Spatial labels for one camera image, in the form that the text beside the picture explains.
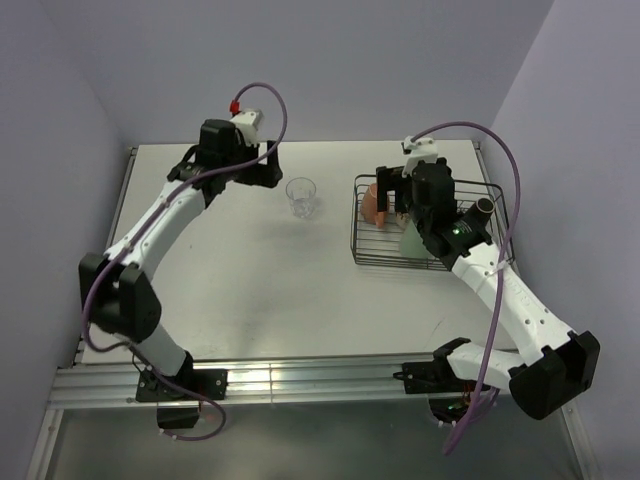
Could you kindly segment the tall clear glass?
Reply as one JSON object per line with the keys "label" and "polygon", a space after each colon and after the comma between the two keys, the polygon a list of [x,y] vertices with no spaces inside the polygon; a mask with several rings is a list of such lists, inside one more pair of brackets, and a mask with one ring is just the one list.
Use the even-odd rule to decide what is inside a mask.
{"label": "tall clear glass", "polygon": [[313,215],[317,188],[312,180],[306,177],[293,178],[287,183],[285,193],[295,217],[309,219]]}

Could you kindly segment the pink mug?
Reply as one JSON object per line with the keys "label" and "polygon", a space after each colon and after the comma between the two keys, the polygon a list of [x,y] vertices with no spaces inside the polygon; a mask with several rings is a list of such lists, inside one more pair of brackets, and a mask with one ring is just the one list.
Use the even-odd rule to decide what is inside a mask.
{"label": "pink mug", "polygon": [[361,206],[360,214],[364,220],[375,225],[378,229],[384,227],[388,208],[383,211],[378,210],[378,185],[376,183],[371,184],[365,192]]}

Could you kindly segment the green plastic cup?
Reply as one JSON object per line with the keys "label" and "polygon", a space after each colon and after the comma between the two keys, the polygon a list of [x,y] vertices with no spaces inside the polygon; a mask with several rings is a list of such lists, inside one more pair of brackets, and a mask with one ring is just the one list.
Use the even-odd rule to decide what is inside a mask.
{"label": "green plastic cup", "polygon": [[409,220],[399,242],[399,253],[409,259],[431,260],[434,256],[426,249],[416,226]]}

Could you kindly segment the dark brown mug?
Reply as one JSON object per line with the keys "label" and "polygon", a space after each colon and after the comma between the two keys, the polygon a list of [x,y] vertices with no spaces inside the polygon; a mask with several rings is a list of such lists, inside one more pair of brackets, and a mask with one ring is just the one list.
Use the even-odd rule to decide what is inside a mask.
{"label": "dark brown mug", "polygon": [[494,212],[494,201],[481,197],[467,210],[465,217],[472,220],[479,229],[485,229]]}

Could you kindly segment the cream floral mug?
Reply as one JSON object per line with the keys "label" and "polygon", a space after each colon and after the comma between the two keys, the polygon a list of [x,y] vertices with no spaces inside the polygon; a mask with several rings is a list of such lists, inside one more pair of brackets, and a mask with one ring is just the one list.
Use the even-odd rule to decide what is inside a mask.
{"label": "cream floral mug", "polygon": [[407,212],[395,213],[395,223],[402,230],[405,230],[407,228],[410,220],[411,220],[411,217]]}

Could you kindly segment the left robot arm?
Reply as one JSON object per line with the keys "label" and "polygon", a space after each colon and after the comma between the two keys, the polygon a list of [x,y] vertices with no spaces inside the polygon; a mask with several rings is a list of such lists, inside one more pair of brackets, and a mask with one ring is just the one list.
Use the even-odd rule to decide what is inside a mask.
{"label": "left robot arm", "polygon": [[79,263],[85,343],[100,349],[90,337],[91,326],[114,335],[119,346],[160,376],[159,388],[172,399],[193,391],[193,358],[162,326],[152,280],[182,232],[228,183],[274,188],[282,179],[277,142],[259,151],[262,121],[262,112],[254,109],[228,120],[206,120],[198,142],[171,168],[159,196],[134,227],[104,253],[89,253]]}

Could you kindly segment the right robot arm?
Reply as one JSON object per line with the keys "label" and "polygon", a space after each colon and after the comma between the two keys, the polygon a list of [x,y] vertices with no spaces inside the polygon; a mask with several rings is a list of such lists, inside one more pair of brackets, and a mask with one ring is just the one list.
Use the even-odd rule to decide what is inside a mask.
{"label": "right robot arm", "polygon": [[443,158],[376,170],[377,208],[392,196],[409,215],[427,251],[491,310],[516,350],[507,353],[456,338],[438,348],[416,380],[452,390],[464,381],[508,391],[529,417],[542,420],[588,390],[601,345],[553,314],[506,261],[487,224],[495,204],[487,197],[466,211],[457,207],[456,182]]}

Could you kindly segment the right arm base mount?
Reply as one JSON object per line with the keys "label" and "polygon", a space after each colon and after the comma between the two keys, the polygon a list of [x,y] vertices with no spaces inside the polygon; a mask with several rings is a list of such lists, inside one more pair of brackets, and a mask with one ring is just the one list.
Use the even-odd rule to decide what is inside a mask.
{"label": "right arm base mount", "polygon": [[403,383],[408,395],[433,393],[471,393],[476,381],[461,380],[454,375],[449,363],[443,358],[430,361],[405,362],[393,373],[393,378]]}

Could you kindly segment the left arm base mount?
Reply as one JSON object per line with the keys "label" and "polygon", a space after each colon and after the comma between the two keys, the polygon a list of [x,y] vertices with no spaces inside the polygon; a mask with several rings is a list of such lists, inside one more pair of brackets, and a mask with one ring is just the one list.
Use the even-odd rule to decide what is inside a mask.
{"label": "left arm base mount", "polygon": [[[228,385],[226,369],[188,369],[176,377],[160,375],[155,370],[139,372],[134,400],[141,404],[156,404],[156,423],[161,432],[181,441],[199,441],[217,436],[227,423],[227,413],[220,405]],[[187,435],[196,427],[205,407],[218,413],[215,429],[200,436]]]}

